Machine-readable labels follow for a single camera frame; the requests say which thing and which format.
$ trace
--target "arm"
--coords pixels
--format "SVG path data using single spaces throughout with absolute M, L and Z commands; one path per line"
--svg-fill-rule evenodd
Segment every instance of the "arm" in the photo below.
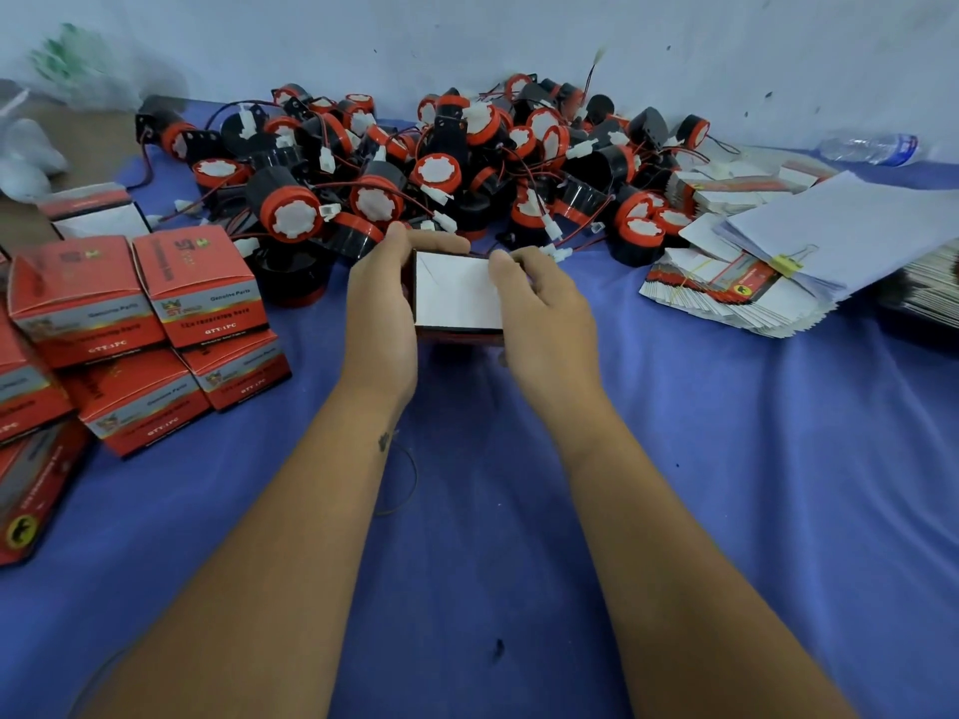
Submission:
M 263 495 L 91 702 L 87 719 L 326 716 L 393 428 L 416 386 L 400 286 L 412 246 L 390 227 L 350 273 L 340 382 Z
M 617 416 L 602 389 L 593 316 L 572 280 L 535 249 L 514 257 L 522 268 L 490 256 L 506 360 L 569 475 L 634 712 L 855 716 Z

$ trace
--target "white plastic bag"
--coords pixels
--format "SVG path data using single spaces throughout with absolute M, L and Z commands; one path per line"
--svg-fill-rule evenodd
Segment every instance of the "white plastic bag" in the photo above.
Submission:
M 27 55 L 13 79 L 81 111 L 135 111 L 143 102 L 139 59 L 97 32 L 60 26 Z

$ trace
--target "blue tablecloth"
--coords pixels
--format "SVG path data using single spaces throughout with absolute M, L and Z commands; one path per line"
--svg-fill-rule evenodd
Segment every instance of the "blue tablecloth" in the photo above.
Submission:
M 154 161 L 148 213 L 195 197 L 186 168 Z M 867 173 L 959 187 L 959 167 Z M 774 341 L 640 297 L 644 270 L 601 245 L 563 266 L 619 413 L 863 715 L 959 716 L 959 360 L 866 305 Z M 100 449 L 38 555 L 0 573 L 0 716 L 62 716 L 244 514 L 337 378 L 345 280 L 270 310 L 292 380 L 126 463 Z M 559 461 L 496 356 L 423 349 L 397 437 L 419 486 L 370 528 L 334 717 L 629 716 Z M 412 482 L 394 449 L 381 507 Z

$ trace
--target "plastic water bottle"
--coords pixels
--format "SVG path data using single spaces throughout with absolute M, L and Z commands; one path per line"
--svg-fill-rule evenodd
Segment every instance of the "plastic water bottle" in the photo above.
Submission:
M 830 161 L 875 164 L 878 167 L 902 167 L 924 159 L 929 152 L 919 137 L 908 133 L 866 134 L 836 131 L 819 143 L 819 154 Z

